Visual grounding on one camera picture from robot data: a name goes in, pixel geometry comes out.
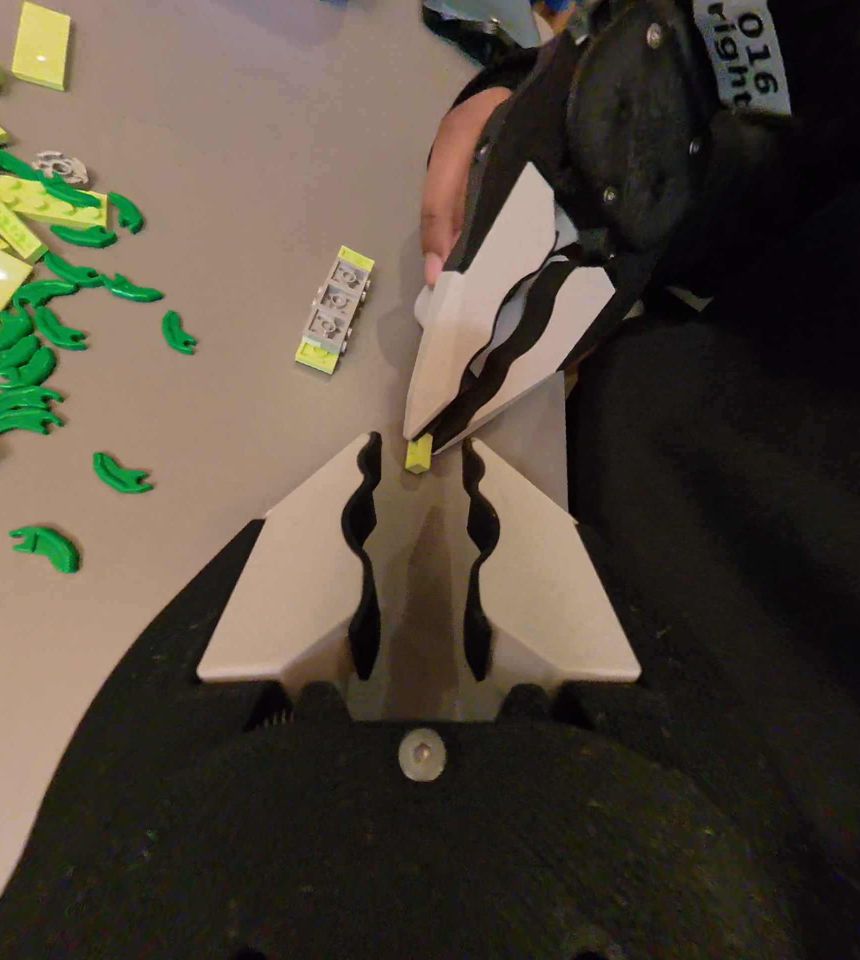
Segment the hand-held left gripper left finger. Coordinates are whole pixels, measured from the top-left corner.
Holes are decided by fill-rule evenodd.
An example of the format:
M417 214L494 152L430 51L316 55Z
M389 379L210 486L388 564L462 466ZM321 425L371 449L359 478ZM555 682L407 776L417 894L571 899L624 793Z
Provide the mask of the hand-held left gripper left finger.
M380 647L373 567L382 438L355 438L275 504L197 666L207 683L367 681Z

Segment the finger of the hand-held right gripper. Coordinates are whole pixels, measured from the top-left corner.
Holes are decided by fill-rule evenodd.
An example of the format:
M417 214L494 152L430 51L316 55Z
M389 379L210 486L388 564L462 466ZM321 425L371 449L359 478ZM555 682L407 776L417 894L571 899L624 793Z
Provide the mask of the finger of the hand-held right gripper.
M475 433L556 374L615 292L603 268L553 260L532 282L514 329L434 421L434 452Z
M556 245L554 191L527 163L471 264L436 281L412 369L403 435L416 439L458 395L490 342L510 290L535 274Z

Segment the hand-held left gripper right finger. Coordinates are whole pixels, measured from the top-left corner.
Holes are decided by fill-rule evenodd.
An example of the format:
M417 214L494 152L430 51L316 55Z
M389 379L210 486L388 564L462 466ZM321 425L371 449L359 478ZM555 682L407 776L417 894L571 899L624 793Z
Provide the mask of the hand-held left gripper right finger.
M463 647L477 682L550 696L571 682L634 683L642 673L577 522L476 438L462 446L468 581Z

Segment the lime long studded plate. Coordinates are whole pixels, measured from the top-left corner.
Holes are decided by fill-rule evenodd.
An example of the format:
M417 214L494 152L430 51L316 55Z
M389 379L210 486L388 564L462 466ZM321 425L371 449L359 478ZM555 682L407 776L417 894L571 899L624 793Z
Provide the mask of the lime long studded plate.
M354 250L352 250L352 249L351 249L350 247L348 247L348 246L341 246L338 253L340 253L340 250L341 250L341 249L345 249L345 250L347 249L348 251L351 250L351 251L354 252ZM360 253L358 253L357 251L355 251L355 253L358 254L358 255L360 255L360 256L362 256L362 257L365 257L363 254L360 254ZM334 260L334 262L333 262L330 270L328 271L326 280L325 280L321 285L330 283L330 282L329 282L330 272L331 272L331 270L332 270L332 268L333 268L333 266L334 266L335 260ZM303 333L303 331L302 331L302 333L301 333L301 339L300 339L300 345L299 345L299 347L297 348L296 353L295 353L295 357L294 357L294 359L295 359L295 361L296 361L297 363L302 364L303 366L309 367L309 368L311 368L311 369L313 369L313 370L317 370L318 372L322 372L322 373L324 373L324 374L328 374L329 376L334 373L334 371L336 370L336 367L338 366L338 364L339 364L339 362L340 362L340 358L346 353L346 349L347 349L347 346L348 346L348 341L349 341L349 338L350 338L351 333L352 333L353 323L354 323L354 321L356 320L356 318L358 317L359 313L361 312L361 309L362 309L363 305L365 304L365 301L366 301L366 298L367 298L367 295L368 295L368 292L369 292L369 289L370 289L370 285L371 285L371 282L372 282L373 270L374 270L374 267L373 267L373 269L372 269L372 273L371 273L371 276L370 276L370 280L369 280L369 282L366 284L366 289L365 289L364 292L361 294L361 303L360 303L360 306L359 306L359 308L358 308L358 310L357 310L356 315L355 315L354 318L352 319L351 328L350 328L350 330L348 331L348 336L347 336L346 342L345 342L345 344L344 344L344 345L345 345L345 352L344 352L343 354L340 354L340 355L338 356L338 355L334 355L334 354L328 353L326 350L320 349L320 348L318 348L318 347L316 347L316 346L312 346L310 343L308 343L308 342L306 342L306 341L304 341L304 340L302 339L302 333ZM309 319L309 317L310 317L312 308L316 306L316 304L315 304L316 295L315 295L314 299L312 300L308 319Z

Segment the person's right hand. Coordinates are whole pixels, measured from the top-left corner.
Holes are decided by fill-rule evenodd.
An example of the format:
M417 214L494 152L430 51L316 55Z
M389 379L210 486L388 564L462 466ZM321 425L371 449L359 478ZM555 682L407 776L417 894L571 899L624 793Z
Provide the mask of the person's right hand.
M491 114L510 96L485 89L453 106L441 119L431 148L421 199L420 242L424 281L436 285L460 237L469 169Z

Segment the lime smooth tile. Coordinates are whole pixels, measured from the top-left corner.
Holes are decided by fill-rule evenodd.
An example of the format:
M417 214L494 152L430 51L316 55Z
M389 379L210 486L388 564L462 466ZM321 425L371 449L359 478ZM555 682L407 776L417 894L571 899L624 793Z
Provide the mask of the lime smooth tile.
M72 19L57 10L23 2L11 72L26 83L63 92Z

